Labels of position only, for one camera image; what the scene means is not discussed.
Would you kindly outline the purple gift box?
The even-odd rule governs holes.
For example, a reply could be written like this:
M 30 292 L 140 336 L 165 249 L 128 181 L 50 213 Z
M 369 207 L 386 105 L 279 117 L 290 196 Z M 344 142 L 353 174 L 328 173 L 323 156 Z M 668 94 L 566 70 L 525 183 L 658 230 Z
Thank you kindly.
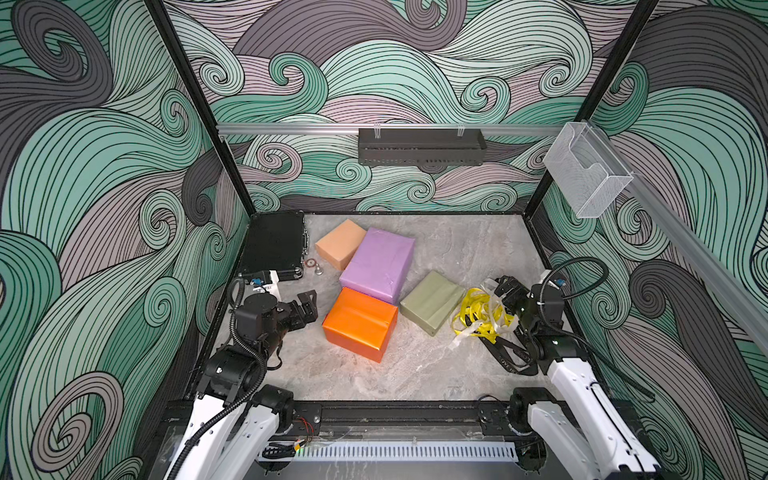
M 415 239 L 370 228 L 340 276 L 344 288 L 396 304 L 410 269 Z

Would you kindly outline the peach gift box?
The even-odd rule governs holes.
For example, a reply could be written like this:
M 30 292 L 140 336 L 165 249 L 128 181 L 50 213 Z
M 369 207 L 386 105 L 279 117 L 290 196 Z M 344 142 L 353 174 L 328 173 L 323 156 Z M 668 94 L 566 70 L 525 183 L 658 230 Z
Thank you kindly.
M 318 255 L 338 271 L 350 263 L 367 231 L 352 220 L 345 220 L 315 243 Z

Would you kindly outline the olive green gift box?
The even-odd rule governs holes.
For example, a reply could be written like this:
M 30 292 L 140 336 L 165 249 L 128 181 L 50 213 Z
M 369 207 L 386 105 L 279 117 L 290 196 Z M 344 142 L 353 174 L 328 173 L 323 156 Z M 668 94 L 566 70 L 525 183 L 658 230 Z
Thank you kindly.
M 464 287 L 431 271 L 400 302 L 399 311 L 428 335 L 435 336 L 464 294 Z

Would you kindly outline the black ribbon gold lettering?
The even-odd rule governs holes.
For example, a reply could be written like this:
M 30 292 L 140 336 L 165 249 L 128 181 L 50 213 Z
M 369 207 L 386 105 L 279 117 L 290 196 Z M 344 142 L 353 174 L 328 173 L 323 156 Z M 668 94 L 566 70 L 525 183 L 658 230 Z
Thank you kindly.
M 522 345 L 518 345 L 504 337 L 497 337 L 494 342 L 487 338 L 480 338 L 480 341 L 489 351 L 492 357 L 509 373 L 522 376 L 535 376 L 538 374 L 538 366 L 526 348 L 526 340 L 523 335 L 524 330 L 518 326 L 514 330 L 514 335 Z

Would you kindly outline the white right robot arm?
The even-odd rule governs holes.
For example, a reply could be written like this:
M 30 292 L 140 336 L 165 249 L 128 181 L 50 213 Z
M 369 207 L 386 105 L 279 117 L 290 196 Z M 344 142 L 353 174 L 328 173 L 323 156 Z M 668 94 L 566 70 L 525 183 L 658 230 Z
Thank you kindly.
M 551 282 L 526 288 L 502 276 L 493 296 L 518 319 L 514 334 L 528 370 L 549 382 L 514 390 L 511 427 L 543 440 L 574 479 L 662 478 L 660 462 L 600 384 L 586 341 L 564 329 L 563 292 Z

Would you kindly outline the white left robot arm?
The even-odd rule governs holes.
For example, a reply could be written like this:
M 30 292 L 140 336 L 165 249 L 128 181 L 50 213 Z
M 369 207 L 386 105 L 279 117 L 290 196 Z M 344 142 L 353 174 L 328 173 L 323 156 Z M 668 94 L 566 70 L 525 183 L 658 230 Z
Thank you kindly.
M 291 391 L 266 382 L 287 333 L 318 318 L 317 294 L 289 303 L 269 291 L 238 297 L 229 341 L 207 361 L 167 479 L 242 479 L 259 459 L 290 460 L 315 435 Z

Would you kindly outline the orange gift box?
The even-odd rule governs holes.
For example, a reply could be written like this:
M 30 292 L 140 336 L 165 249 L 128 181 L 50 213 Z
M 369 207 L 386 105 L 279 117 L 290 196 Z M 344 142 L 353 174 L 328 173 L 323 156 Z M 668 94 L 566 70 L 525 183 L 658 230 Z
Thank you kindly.
M 395 305 L 343 287 L 322 328 L 330 343 L 380 363 L 397 318 Z

